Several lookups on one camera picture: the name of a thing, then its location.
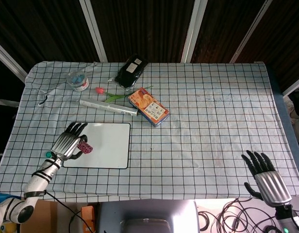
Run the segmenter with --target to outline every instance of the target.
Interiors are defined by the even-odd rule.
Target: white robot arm
[[[8,198],[0,203],[0,226],[4,221],[23,223],[31,217],[37,200],[45,195],[48,184],[61,167],[61,162],[68,159],[77,159],[81,156],[81,151],[76,155],[73,152],[81,141],[87,142],[86,135],[79,137],[86,125],[87,123],[75,125],[75,122],[73,122],[59,136],[51,148],[53,157],[44,161],[39,170],[33,173],[32,178],[25,187],[24,201]]]
[[[290,204],[292,197],[278,171],[264,153],[252,153],[247,150],[252,160],[241,155],[252,173],[260,192],[254,191],[245,183],[247,191],[255,198],[263,200],[276,209],[275,217],[283,233],[299,233],[299,217]]]

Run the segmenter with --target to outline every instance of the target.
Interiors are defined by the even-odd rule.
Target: blue object
[[[76,75],[72,78],[73,84],[79,84],[84,80],[85,76],[83,74]]]
[[[51,154],[50,151],[47,151],[47,152],[46,152],[46,157],[47,157],[47,158],[51,158],[51,157],[52,157],[52,154]]]
[[[0,193],[0,203],[5,201],[7,198],[17,198],[17,199],[21,200],[21,197]]]

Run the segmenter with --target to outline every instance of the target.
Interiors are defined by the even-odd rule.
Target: whiteboard
[[[87,135],[92,152],[64,161],[63,167],[127,168],[129,123],[88,123],[83,134]]]

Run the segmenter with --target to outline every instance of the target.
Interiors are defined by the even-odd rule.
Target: pink tulip
[[[96,92],[102,95],[104,93],[104,89],[102,87],[96,87]]]

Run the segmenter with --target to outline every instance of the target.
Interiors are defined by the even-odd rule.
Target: white tablecloth with black grid
[[[98,86],[123,94],[108,82],[122,66],[41,62],[32,68],[1,161],[0,192],[23,195],[56,138],[78,121],[130,123],[129,162],[127,169],[62,167],[47,189],[66,201],[248,197],[243,183],[256,186],[241,159],[245,150],[266,153],[290,193],[299,195],[299,173],[264,64],[148,64],[134,89],[153,86],[149,92],[170,110],[157,128],[141,115],[79,105],[80,96],[105,100]],[[78,69],[90,81],[81,93],[65,80]],[[115,104],[131,107],[127,98]]]

